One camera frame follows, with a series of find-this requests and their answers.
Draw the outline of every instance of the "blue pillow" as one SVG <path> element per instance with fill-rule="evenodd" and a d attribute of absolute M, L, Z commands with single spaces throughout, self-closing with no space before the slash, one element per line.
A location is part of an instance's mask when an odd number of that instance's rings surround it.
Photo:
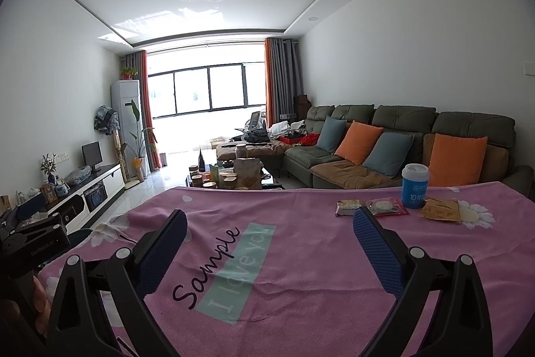
<path fill-rule="evenodd" d="M 362 166 L 394 178 L 413 145 L 414 135 L 383 132 Z"/>
<path fill-rule="evenodd" d="M 323 125 L 322 132 L 319 134 L 316 147 L 326 152 L 334 153 L 338 144 L 340 144 L 345 128 L 346 120 L 333 119 L 328 116 Z"/>

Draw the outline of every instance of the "green sofa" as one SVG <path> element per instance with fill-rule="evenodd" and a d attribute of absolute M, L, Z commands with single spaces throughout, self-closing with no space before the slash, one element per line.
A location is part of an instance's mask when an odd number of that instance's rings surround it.
<path fill-rule="evenodd" d="M 526 197 L 533 198 L 533 169 L 514 166 L 515 120 L 493 114 L 442 112 L 421 106 L 340 105 L 313 106 L 306 119 L 307 132 L 319 133 L 327 116 L 383 127 L 384 131 L 411 134 L 414 142 L 405 164 L 429 164 L 434 134 L 478 138 L 487 136 L 488 150 L 480 182 L 501 181 Z M 285 152 L 284 168 L 307 186 L 319 189 L 367 189 L 400 186 L 394 179 L 368 170 L 324 150 L 294 147 Z"/>

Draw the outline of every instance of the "potted plant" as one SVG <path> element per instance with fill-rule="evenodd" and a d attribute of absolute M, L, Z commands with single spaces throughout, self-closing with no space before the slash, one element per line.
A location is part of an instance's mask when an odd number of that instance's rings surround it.
<path fill-rule="evenodd" d="M 132 79 L 132 76 L 135 75 L 137 75 L 137 69 L 135 67 L 121 67 L 121 77 L 124 81 Z"/>
<path fill-rule="evenodd" d="M 132 112 L 134 113 L 134 117 L 136 120 L 136 129 L 137 129 L 136 133 L 130 132 L 130 135 L 132 135 L 132 137 L 135 139 L 136 147 L 134 149 L 130 146 L 130 144 L 127 144 L 127 143 L 124 143 L 122 147 L 123 148 L 130 147 L 130 149 L 134 152 L 134 155 L 136 156 L 136 158 L 132 161 L 132 165 L 137 170 L 137 173 L 139 175 L 141 171 L 141 164 L 143 162 L 143 158 L 145 157 L 145 155 L 143 154 L 143 151 L 145 149 L 145 136 L 149 136 L 149 138 L 154 140 L 155 143 L 157 143 L 158 141 L 156 140 L 156 136 L 154 136 L 154 131 L 153 131 L 154 128 L 146 127 L 142 129 L 141 131 L 139 130 L 139 121 L 140 121 L 139 109 L 137 108 L 137 105 L 135 104 L 133 100 L 130 102 L 130 105 L 132 107 Z M 149 143 L 149 147 L 152 151 L 154 152 L 156 151 L 156 146 L 154 144 Z"/>
<path fill-rule="evenodd" d="M 56 180 L 54 178 L 54 173 L 56 172 L 56 155 L 52 154 L 52 157 L 47 153 L 46 156 L 43 155 L 43 159 L 41 159 L 41 171 L 43 171 L 46 174 L 46 179 L 49 183 L 54 184 L 54 181 Z"/>

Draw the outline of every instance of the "blue cup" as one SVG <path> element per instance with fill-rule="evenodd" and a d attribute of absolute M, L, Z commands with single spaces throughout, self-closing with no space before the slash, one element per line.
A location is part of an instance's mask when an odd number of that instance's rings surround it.
<path fill-rule="evenodd" d="M 429 183 L 429 169 L 422 164 L 408 164 L 401 173 L 401 203 L 408 209 L 418 209 L 424 205 L 425 192 Z"/>

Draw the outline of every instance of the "green plant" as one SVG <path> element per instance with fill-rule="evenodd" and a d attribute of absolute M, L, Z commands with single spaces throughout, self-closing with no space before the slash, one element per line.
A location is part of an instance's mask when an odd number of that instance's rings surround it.
<path fill-rule="evenodd" d="M 137 75 L 137 69 L 135 67 L 121 67 L 120 71 L 122 75 L 130 75 L 130 76 Z"/>
<path fill-rule="evenodd" d="M 134 152 L 137 158 L 144 158 L 145 155 L 142 155 L 143 153 L 143 147 L 145 145 L 145 138 L 149 137 L 152 140 L 154 140 L 155 143 L 158 141 L 156 140 L 156 136 L 154 136 L 154 128 L 153 127 L 146 127 L 141 132 L 139 131 L 139 121 L 140 121 L 140 113 L 139 109 L 137 109 L 137 105 L 132 100 L 130 102 L 130 105 L 132 107 L 132 112 L 134 113 L 134 117 L 136 120 L 136 127 L 137 127 L 137 135 L 133 132 L 130 132 L 130 135 L 132 135 L 136 141 L 136 150 L 133 149 L 130 144 L 124 143 L 122 145 L 122 148 L 130 147 L 130 149 Z M 149 142 L 149 147 L 153 152 L 156 152 L 156 146 Z"/>
<path fill-rule="evenodd" d="M 46 156 L 43 155 L 41 159 L 41 171 L 44 171 L 47 174 L 52 174 L 56 172 L 56 155 L 52 154 L 52 157 L 47 153 Z"/>

